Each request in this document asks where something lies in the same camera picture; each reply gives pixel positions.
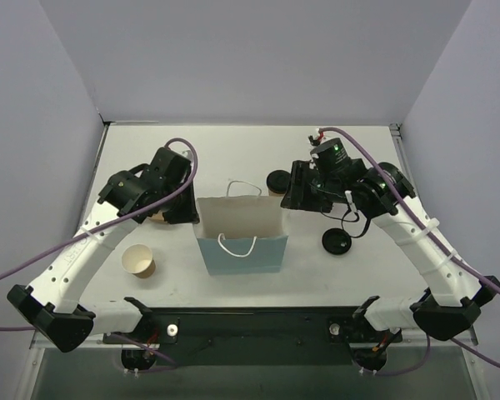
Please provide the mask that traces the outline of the black plastic cup lid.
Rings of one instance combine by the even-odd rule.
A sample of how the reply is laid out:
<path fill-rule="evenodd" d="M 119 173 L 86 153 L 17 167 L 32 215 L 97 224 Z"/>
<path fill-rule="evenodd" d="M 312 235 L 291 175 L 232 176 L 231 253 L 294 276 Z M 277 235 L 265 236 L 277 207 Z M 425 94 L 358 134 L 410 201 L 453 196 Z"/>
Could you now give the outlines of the black plastic cup lid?
<path fill-rule="evenodd" d="M 291 180 L 291 174 L 285 170 L 274 170 L 267 175 L 267 189 L 288 191 L 288 185 Z"/>

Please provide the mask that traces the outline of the light blue paper bag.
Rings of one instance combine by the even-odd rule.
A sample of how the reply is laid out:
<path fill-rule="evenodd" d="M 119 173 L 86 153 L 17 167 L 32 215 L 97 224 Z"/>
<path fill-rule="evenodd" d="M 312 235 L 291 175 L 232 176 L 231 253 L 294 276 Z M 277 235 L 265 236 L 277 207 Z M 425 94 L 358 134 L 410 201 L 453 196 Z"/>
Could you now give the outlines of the light blue paper bag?
<path fill-rule="evenodd" d="M 196 199 L 200 221 L 193 231 L 212 275 L 277 273 L 288 244 L 281 200 L 257 185 L 228 182 L 221 197 Z"/>

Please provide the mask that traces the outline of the brown paper coffee cup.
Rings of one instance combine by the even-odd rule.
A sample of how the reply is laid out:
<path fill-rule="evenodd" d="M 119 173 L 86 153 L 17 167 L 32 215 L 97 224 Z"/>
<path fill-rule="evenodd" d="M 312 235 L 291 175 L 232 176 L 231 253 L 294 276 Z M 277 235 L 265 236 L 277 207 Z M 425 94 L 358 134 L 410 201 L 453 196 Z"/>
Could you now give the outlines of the brown paper coffee cup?
<path fill-rule="evenodd" d="M 277 190 L 268 189 L 269 196 L 283 197 L 285 195 L 285 193 L 286 192 L 284 190 L 277 191 Z"/>

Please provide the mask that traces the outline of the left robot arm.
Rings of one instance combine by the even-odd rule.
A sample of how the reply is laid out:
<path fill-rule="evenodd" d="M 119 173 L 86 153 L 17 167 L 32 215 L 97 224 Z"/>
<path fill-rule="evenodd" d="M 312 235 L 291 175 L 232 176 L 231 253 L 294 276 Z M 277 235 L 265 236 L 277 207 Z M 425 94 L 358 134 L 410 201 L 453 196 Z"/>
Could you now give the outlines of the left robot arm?
<path fill-rule="evenodd" d="M 81 303 L 88 284 L 118 244 L 147 218 L 162 213 L 171 224 L 197 223 L 193 179 L 198 156 L 160 147 L 150 163 L 113 174 L 74 238 L 29 284 L 7 300 L 63 353 L 89 336 L 124 333 L 135 343 L 153 331 L 150 310 L 133 297 Z"/>

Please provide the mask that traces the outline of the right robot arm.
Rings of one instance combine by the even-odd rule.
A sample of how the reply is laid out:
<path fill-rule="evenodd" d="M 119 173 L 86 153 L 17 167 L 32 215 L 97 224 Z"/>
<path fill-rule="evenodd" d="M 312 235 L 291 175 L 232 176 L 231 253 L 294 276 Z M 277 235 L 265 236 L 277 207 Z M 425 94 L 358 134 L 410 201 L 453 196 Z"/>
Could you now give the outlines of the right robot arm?
<path fill-rule="evenodd" d="M 420 297 L 370 297 L 352 320 L 355 334 L 370 340 L 381 331 L 418 328 L 447 341 L 471 328 L 500 282 L 458 266 L 439 221 L 425 213 L 403 173 L 389 162 L 366 167 L 361 158 L 348 155 L 338 138 L 310 154 L 311 160 L 292 163 L 282 208 L 330 213 L 336 203 L 347 205 L 365 217 L 367 227 L 382 229 L 427 284 Z"/>

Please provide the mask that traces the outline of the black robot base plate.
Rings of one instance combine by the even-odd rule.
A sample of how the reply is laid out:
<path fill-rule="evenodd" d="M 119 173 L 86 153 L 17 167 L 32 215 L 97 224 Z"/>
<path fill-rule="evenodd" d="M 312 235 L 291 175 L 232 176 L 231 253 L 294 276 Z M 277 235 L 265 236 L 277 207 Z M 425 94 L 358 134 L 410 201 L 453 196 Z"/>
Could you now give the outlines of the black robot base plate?
<path fill-rule="evenodd" d="M 157 307 L 133 332 L 106 344 L 151 343 L 179 367 L 334 366 L 353 356 L 382 367 L 387 348 L 403 339 L 379 332 L 355 307 Z"/>

